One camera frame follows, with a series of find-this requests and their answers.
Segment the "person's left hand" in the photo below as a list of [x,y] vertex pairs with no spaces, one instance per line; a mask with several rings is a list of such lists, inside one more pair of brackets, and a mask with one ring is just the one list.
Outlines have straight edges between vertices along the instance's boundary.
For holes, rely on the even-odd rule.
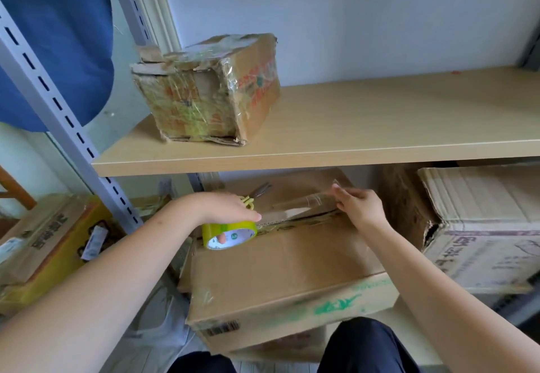
[[199,192],[194,201],[200,210],[202,224],[235,224],[239,222],[259,222],[261,215],[250,198],[226,192]]

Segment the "person's right hand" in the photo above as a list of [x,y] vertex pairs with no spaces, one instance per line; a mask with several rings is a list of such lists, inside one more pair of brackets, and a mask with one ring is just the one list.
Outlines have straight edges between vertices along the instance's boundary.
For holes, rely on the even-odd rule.
[[355,199],[355,212],[345,214],[361,233],[390,228],[382,201],[375,191],[333,184],[332,195],[336,202],[338,199]]

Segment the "yellow-green packing tape roll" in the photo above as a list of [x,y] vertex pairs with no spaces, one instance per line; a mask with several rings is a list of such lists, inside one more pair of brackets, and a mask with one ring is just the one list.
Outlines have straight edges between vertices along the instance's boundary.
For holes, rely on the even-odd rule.
[[[223,250],[243,244],[257,236],[258,229],[252,221],[243,221],[231,224],[203,224],[201,226],[203,246],[209,250]],[[226,233],[227,245],[210,245],[214,236]]]

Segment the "clear tape strip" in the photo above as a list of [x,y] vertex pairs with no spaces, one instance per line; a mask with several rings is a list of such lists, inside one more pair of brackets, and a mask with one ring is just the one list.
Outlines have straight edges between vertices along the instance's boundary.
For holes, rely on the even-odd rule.
[[259,227],[273,226],[294,220],[311,218],[337,210],[336,200],[329,190],[287,198],[281,202],[271,203],[266,207],[258,207],[261,220]]

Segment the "person's left forearm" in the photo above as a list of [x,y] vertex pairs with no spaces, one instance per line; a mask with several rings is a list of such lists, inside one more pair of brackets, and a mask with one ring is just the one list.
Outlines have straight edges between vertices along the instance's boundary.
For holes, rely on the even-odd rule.
[[99,373],[197,226],[194,193],[166,205],[0,329],[0,373]]

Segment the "person's right forearm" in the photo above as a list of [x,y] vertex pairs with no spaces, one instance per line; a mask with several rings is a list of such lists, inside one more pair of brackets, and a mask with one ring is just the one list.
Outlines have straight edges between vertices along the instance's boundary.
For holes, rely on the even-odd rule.
[[388,223],[354,220],[453,373],[540,373],[540,345],[438,269]]

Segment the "large brown cardboard box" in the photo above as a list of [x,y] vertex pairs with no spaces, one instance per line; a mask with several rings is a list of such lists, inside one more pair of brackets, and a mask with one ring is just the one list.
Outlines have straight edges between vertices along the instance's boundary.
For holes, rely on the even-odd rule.
[[[352,186],[337,167],[219,180],[218,190],[247,196],[270,182],[258,207]],[[191,253],[186,324],[212,353],[279,340],[392,308],[399,293],[373,251],[340,210],[258,228],[235,247]]]

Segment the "white plastic bag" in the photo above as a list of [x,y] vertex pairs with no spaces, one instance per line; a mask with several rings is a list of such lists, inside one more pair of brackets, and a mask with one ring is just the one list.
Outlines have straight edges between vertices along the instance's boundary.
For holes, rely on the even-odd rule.
[[167,373],[179,357],[208,351],[185,323],[188,306],[158,281],[99,373]]

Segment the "torn printed cardboard box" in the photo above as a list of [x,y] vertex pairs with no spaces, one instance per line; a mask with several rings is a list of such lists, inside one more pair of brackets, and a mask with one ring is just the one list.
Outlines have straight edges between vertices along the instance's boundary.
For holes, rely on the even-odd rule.
[[525,294],[540,272],[540,164],[386,164],[389,223],[472,294]]

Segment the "person's dark trousers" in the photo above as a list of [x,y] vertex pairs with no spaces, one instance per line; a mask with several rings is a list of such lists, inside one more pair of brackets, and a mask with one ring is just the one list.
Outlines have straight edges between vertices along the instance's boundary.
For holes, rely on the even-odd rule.
[[[196,351],[178,357],[167,373],[237,373],[223,355]],[[368,317],[341,322],[332,333],[317,373],[421,373],[387,325]]]

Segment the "battered taped cardboard box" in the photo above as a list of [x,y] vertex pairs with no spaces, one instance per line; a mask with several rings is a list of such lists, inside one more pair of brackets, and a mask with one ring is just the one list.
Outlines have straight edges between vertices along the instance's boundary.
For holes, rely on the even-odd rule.
[[280,98],[272,33],[217,35],[180,52],[139,46],[130,64],[161,138],[244,146]]

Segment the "brown wooden chair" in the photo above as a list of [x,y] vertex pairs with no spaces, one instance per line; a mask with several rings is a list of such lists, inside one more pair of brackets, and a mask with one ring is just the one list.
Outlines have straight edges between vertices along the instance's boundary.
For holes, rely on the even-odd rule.
[[[3,204],[4,200],[15,200],[24,210],[18,209],[15,213],[11,212],[8,206]],[[0,217],[20,219],[36,206],[37,200],[0,165]]]

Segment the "blue hanging cloth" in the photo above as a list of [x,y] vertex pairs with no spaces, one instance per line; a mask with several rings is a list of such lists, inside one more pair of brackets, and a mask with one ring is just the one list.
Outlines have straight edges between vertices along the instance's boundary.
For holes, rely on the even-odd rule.
[[90,123],[113,88],[111,0],[0,1],[79,123]]

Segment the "yellow-handled scissors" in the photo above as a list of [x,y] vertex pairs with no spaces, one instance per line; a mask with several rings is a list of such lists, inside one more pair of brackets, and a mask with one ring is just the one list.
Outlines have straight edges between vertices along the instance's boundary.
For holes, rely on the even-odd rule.
[[239,198],[248,210],[254,210],[255,200],[266,193],[271,187],[272,184],[270,182],[266,182],[250,192],[247,196],[239,196]]

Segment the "white door frame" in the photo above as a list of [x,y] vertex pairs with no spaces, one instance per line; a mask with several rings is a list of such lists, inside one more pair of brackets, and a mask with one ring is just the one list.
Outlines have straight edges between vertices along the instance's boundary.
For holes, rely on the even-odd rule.
[[150,41],[162,52],[179,52],[181,43],[168,0],[136,0]]

